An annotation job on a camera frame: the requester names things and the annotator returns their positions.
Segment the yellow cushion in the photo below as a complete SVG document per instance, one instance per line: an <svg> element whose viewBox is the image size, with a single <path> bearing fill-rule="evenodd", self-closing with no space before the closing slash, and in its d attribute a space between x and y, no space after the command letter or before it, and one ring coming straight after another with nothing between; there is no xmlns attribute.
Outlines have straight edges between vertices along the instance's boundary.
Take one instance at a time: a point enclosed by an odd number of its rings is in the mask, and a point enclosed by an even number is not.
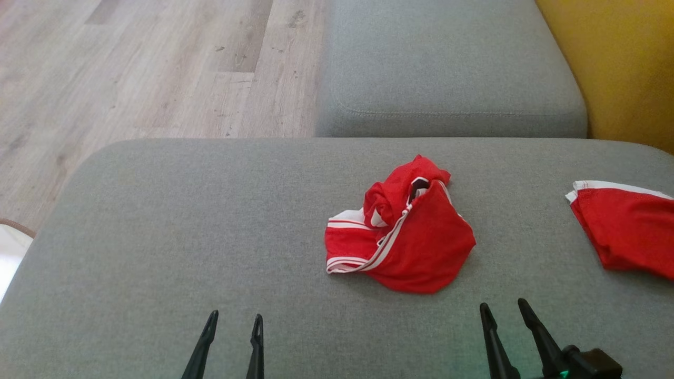
<svg viewBox="0 0 674 379"><path fill-rule="evenodd" d="M588 109L590 137L674 154L674 0L537 0Z"/></svg>

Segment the gray cushion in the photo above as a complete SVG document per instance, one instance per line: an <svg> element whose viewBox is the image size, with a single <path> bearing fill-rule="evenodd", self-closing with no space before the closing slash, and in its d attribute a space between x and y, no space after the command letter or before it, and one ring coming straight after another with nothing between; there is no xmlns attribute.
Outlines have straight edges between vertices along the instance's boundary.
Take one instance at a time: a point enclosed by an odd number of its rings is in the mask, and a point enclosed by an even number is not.
<svg viewBox="0 0 674 379"><path fill-rule="evenodd" d="M586 137L533 0L333 0L317 135Z"/></svg>
<svg viewBox="0 0 674 379"><path fill-rule="evenodd" d="M435 295L325 273L327 218L425 154L477 246ZM208 314L206 374L243 378L264 316L269 378L486 378L479 304L540 374L517 298L560 345L631 378L672 373L674 286L608 272L564 194L576 179L674 194L674 157L594 140L147 140L86 161L0 305L6 378L177 378Z"/></svg>

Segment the red cloth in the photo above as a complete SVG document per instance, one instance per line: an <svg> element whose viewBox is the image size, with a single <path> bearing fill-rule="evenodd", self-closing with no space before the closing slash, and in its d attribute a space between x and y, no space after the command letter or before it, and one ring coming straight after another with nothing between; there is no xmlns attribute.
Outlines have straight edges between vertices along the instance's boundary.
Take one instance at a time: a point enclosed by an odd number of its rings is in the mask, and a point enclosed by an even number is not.
<svg viewBox="0 0 674 379"><path fill-rule="evenodd" d="M396 291L434 293L451 283L475 246L454 210L450 174L418 155L365 193L360 210L328 221L328 273L365 272Z"/></svg>
<svg viewBox="0 0 674 379"><path fill-rule="evenodd" d="M674 280L674 199L607 181L576 181L566 195L607 270Z"/></svg>

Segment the white object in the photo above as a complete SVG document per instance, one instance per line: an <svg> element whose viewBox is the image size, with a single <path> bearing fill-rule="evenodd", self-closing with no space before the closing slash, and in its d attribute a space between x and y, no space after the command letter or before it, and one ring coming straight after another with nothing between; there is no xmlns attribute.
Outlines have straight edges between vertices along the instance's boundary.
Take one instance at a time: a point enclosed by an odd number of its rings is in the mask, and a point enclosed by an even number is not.
<svg viewBox="0 0 674 379"><path fill-rule="evenodd" d="M0 302L32 242L25 233L0 224Z"/></svg>

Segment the floor plank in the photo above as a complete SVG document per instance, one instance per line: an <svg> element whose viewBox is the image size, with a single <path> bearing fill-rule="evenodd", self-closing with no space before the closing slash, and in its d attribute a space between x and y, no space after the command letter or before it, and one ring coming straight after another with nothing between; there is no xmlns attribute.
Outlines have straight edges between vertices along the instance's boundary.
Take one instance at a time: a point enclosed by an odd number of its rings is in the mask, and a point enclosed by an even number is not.
<svg viewBox="0 0 674 379"><path fill-rule="evenodd" d="M308 0L0 0L0 217L39 230L116 141L311 135L322 18Z"/></svg>

